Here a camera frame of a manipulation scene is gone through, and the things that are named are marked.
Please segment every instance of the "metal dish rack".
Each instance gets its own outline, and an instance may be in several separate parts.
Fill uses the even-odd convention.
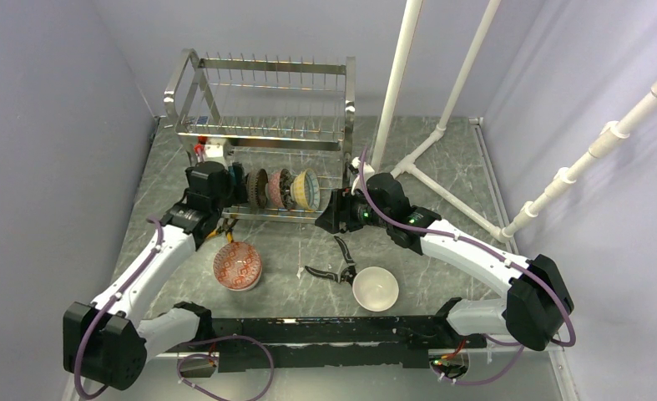
[[[193,72],[185,74],[189,66]],[[313,168],[319,177],[318,211],[233,206],[224,216],[312,223],[325,209],[330,190],[349,186],[355,72],[354,57],[339,64],[254,54],[201,58],[192,48],[183,50],[164,106],[191,164],[197,162],[195,145],[205,137],[226,140],[228,156],[245,170],[287,168],[296,176]]]

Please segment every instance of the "gray marble table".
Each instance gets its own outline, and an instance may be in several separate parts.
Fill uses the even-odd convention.
[[[416,148],[431,133],[436,122],[434,118],[395,118],[383,159],[384,170],[389,171]],[[356,119],[355,154],[371,143],[376,126],[376,117]],[[288,155],[239,150],[235,158],[248,168],[262,166],[274,170],[285,166],[294,174],[310,166],[319,175],[329,177],[335,176],[332,169],[338,168],[335,156],[329,154],[299,152]],[[180,198],[186,187],[184,169],[188,165],[173,130],[160,129],[139,183],[115,278],[153,235],[154,228],[145,222],[145,217],[161,217]],[[417,160],[419,169],[497,224],[497,207],[484,166],[485,160],[467,119],[449,121],[444,137]],[[412,204],[437,211],[461,230],[502,247],[485,230],[414,177],[401,175],[398,179]],[[321,179],[321,187],[335,184],[335,180]],[[418,315],[435,313],[451,297],[484,299],[495,296],[482,283],[456,267],[402,249],[392,243],[384,230],[365,227],[342,236],[358,269],[382,266],[394,274],[400,288],[394,307],[386,312],[368,312],[358,306],[350,286],[317,279],[305,272],[301,277],[297,276],[299,267],[304,265],[333,272],[344,267],[340,249],[328,233],[310,224],[239,221],[234,236],[236,241],[254,245],[260,253],[263,273],[255,288],[248,292],[231,292],[215,280],[213,259],[225,244],[223,238],[216,238],[207,241],[171,276],[147,317],[158,316],[180,301],[199,303],[211,309],[214,317]]]

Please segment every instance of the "white wall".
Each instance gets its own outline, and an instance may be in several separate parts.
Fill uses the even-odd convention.
[[[508,214],[656,79],[657,1],[548,2],[485,115]],[[657,399],[657,115],[517,239],[572,293],[581,398]]]
[[[0,0],[0,400],[60,399],[63,313],[109,283],[152,125],[92,3]]]
[[[405,0],[96,0],[156,114],[182,48],[279,54],[292,60],[357,56],[359,115],[382,111]],[[397,113],[440,115],[488,0],[426,0]],[[482,116],[543,0],[504,1],[455,115]]]

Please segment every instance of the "white cup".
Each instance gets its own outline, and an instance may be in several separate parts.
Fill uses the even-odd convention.
[[[387,270],[371,266],[360,270],[352,282],[352,295],[368,311],[383,312],[399,296],[397,279]]]

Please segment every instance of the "pvc pipe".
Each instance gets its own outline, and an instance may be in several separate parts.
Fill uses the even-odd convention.
[[[425,151],[427,151],[427,149],[429,149],[429,146],[434,145],[435,143],[437,143],[439,139],[443,137],[443,131],[444,129],[439,128],[437,125],[436,129],[432,131],[429,137],[426,140],[424,140],[421,145],[419,145],[409,155],[404,156],[404,159],[400,160],[400,162],[397,163],[395,168],[392,169],[392,171],[390,171],[390,174],[392,174],[393,177],[397,178],[398,175],[407,171],[407,169],[409,169],[409,166],[413,165],[414,161],[416,161],[417,158],[422,155],[422,153],[424,153]]]
[[[468,49],[468,53],[466,53],[466,59],[463,60],[461,71],[458,71],[456,82],[453,84],[453,89],[451,89],[451,94],[448,96],[446,107],[443,110],[443,114],[438,122],[437,127],[446,129],[446,123],[448,122],[448,119],[451,118],[451,112],[453,112],[453,108],[456,106],[458,96],[461,95],[463,85],[466,83],[468,74],[471,72],[473,62],[476,61],[478,51],[481,49],[481,44],[483,44],[485,35],[490,29],[490,24],[493,22],[493,17],[495,17],[495,12],[498,10],[499,5],[500,0],[490,0],[488,5],[485,7],[483,18],[481,18],[481,23],[478,24],[476,35],[473,37],[473,41],[471,42],[471,47]]]
[[[397,50],[395,50],[395,58],[392,61],[390,80],[387,84],[385,104],[382,106],[380,125],[377,128],[375,149],[372,151],[372,161],[370,164],[375,171],[380,170],[382,156],[385,154],[385,144],[387,143],[387,136],[390,133],[395,105],[397,105],[399,87],[402,85],[404,68],[407,66],[409,49],[412,47],[412,39],[414,38],[414,31],[417,30],[417,20],[419,19],[419,12],[421,10],[422,0],[407,0],[407,5],[404,8],[404,17],[402,18],[402,27],[399,30],[399,38],[397,39]]]
[[[443,199],[448,201],[454,207],[459,209],[464,215],[468,216],[471,220],[475,221],[479,226],[486,229],[488,234],[491,236],[496,236],[500,232],[500,227],[495,226],[490,221],[486,220],[480,213],[471,209],[468,205],[463,203],[458,199],[454,194],[449,192],[446,188],[440,186],[435,180],[432,180],[428,175],[423,171],[419,170],[415,165],[409,165],[406,169],[406,172],[414,175],[418,180],[423,182],[431,190],[438,193]]]
[[[533,202],[527,202],[513,222],[503,228],[495,238],[506,242],[515,232],[527,226],[546,205],[559,198],[576,180],[588,170],[596,160],[604,158],[613,149],[623,144],[630,136],[630,131],[637,128],[650,114],[657,109],[657,81],[645,95],[620,121],[610,121],[601,130],[599,137],[589,146],[571,168],[560,169],[554,180],[547,185],[544,192]]]

